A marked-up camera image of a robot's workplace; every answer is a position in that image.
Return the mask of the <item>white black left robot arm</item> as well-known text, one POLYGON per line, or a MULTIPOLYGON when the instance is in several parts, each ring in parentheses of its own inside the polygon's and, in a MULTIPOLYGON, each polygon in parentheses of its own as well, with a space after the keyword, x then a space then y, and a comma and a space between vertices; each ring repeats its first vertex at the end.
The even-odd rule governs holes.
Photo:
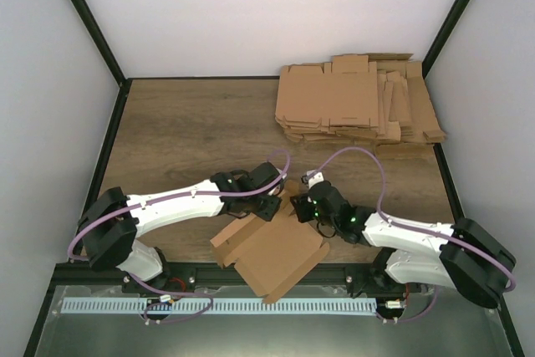
POLYGON ((201 217, 269 222, 281 204, 285 171, 266 161, 252 171, 218 172, 193 186, 149 195, 126 195, 120 187, 101 194, 79 220, 90 268, 134 274, 152 293, 164 292, 171 273, 163 254, 140 237, 155 229, 201 217))

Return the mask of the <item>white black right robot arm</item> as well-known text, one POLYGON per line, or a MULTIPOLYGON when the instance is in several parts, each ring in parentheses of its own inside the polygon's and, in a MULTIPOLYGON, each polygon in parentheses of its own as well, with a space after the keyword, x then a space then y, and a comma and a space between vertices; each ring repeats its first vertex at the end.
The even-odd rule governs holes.
POLYGON ((453 288, 468 301, 494 309, 515 287, 515 257, 472 219, 450 224, 393 217, 351 205, 329 181, 317 181, 290 200, 300 222, 316 221, 349 244, 383 249, 371 272, 380 292, 400 283, 430 284, 453 288))

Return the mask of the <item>cardboard box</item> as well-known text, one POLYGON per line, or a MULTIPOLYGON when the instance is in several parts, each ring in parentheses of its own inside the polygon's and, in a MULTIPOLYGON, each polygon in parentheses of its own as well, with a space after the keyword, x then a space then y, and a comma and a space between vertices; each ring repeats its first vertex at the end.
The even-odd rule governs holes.
POLYGON ((265 304, 276 303, 329 253, 329 243, 293 212, 290 197, 298 192, 299 184, 288 181, 270 222, 255 215, 235 219, 210 241, 217 264, 233 265, 265 304))

